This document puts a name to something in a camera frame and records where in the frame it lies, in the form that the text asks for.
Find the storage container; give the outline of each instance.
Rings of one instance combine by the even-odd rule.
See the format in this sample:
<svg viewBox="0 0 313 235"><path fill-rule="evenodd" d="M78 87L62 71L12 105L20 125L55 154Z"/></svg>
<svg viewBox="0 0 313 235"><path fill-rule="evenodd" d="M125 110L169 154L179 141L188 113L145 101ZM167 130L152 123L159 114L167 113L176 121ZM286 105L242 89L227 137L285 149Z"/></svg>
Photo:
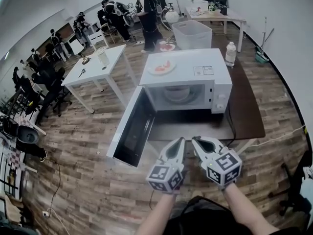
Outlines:
<svg viewBox="0 0 313 235"><path fill-rule="evenodd" d="M212 29L200 22L190 20L172 25L180 49L211 48Z"/></svg>

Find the microwave door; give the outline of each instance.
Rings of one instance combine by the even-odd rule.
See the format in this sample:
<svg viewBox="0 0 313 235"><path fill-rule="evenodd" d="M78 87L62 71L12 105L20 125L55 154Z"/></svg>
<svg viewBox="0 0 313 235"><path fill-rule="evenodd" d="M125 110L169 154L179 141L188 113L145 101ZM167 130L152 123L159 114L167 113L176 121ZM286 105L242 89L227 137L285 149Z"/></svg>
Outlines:
<svg viewBox="0 0 313 235"><path fill-rule="evenodd" d="M137 86L110 144L107 156L138 167L156 112L142 86Z"/></svg>

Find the white table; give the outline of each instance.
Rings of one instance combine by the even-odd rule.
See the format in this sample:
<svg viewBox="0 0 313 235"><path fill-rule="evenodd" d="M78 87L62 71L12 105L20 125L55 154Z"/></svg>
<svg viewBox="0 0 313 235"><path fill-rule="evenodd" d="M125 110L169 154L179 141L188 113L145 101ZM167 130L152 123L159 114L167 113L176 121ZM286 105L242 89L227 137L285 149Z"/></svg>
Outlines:
<svg viewBox="0 0 313 235"><path fill-rule="evenodd" d="M191 7L186 7L185 14L187 15L188 20L195 20L198 22L203 21L223 21L224 22L224 34L227 34L227 22L240 22L240 33L239 33L239 41L238 41L238 47L237 51L241 52L241 47L243 43L243 36L244 36L244 25L246 24L246 20L239 15L237 15L235 12L227 8L227 15L224 16L220 13L220 10L216 11L205 11L202 15L191 15L190 10L194 9Z"/></svg>
<svg viewBox="0 0 313 235"><path fill-rule="evenodd" d="M83 83L93 81L95 83L95 85L97 86L97 88L102 92L104 89L98 80L106 79L106 81L111 86L112 90L115 92L115 94L117 95L119 100L122 102L124 107L127 106L127 102L126 102L122 92L120 91L120 89L118 88L117 84L115 83L115 81L112 79L112 76L111 76L111 72L112 72L113 68L115 67L118 59L120 58L121 55L123 55L123 58L124 58L125 63L126 63L127 72L130 75L135 86L138 85L134 71L132 70L132 67L128 61L128 58L125 55L125 48L126 48L126 45L121 45L121 46L117 46L117 47L110 48L110 49L106 50L106 55L108 56L110 63L109 63L109 65L107 65L107 67L104 70L102 70L104 65L100 62L100 60L96 54L92 54L92 55L88 56L91 59L85 65L82 64L83 59L81 58L74 65L72 70L69 72L69 74L66 76L65 80L63 81L62 86L66 86L68 88L68 90L78 99L78 101L80 101L82 103L82 105L90 113L94 113L94 110L82 99L81 96L79 96L79 94L72 87L73 85L80 85ZM79 75L82 72L82 69L85 69L86 72L83 73L79 77Z"/></svg>

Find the wooden floor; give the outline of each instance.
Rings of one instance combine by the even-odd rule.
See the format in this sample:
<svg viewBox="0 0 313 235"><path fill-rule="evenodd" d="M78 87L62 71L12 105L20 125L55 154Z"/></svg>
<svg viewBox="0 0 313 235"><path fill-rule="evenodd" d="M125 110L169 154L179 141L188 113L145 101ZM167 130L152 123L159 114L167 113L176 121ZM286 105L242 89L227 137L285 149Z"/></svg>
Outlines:
<svg viewBox="0 0 313 235"><path fill-rule="evenodd" d="M212 28L214 34L223 33L219 23ZM229 24L227 38L237 43L238 35L238 29ZM126 48L126 55L138 78L147 59L147 54L140 53L142 48L130 44ZM254 55L253 43L248 38L244 39L238 57L261 111L266 137L257 142L263 142L290 132L301 124L279 76L270 64L256 63ZM70 58L65 66L67 72L77 60L78 57ZM123 61L118 62L113 78L129 99L134 85L126 74ZM155 158L144 152L139 168L133 169L106 157L124 109L105 81L102 85L105 88L102 93L93 83L77 88L95 110L93 115L71 96L73 104L63 107L61 117L50 113L49 119L42 122L47 136L41 138L40 144L49 151L48 158L56 160L61 169L61 187L54 198L53 209L71 235L132 235L150 212L152 190L145 177ZM294 171L306 149L305 136L298 131L281 141L251 147L241 154L243 171L237 185L266 219L277 227L301 226L305 220L304 215L291 210L285 217L280 217L279 201L287 196L269 199L268 193L289 186L280 165L285 162ZM33 157L28 164L38 169L38 174L26 174L23 199L34 212L39 230L47 234L42 211L50 207L52 195L57 189L58 166L48 160L40 163ZM205 197L227 206L215 184L208 181L199 169L192 150L187 153L185 166L188 174L178 200L189 200L194 190L200 190ZM159 197L159 193L153 195L152 206ZM49 233L66 234L55 215L52 216L48 220Z"/></svg>

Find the water bottle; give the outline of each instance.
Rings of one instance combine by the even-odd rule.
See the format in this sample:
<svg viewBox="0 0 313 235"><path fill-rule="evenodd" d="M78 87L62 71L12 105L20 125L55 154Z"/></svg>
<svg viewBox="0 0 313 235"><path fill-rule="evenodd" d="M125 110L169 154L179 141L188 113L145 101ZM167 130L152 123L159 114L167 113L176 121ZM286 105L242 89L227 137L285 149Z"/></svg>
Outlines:
<svg viewBox="0 0 313 235"><path fill-rule="evenodd" d="M233 42L230 42L226 47L226 56L225 56L225 63L229 67L233 67L235 65L236 60L236 46Z"/></svg>

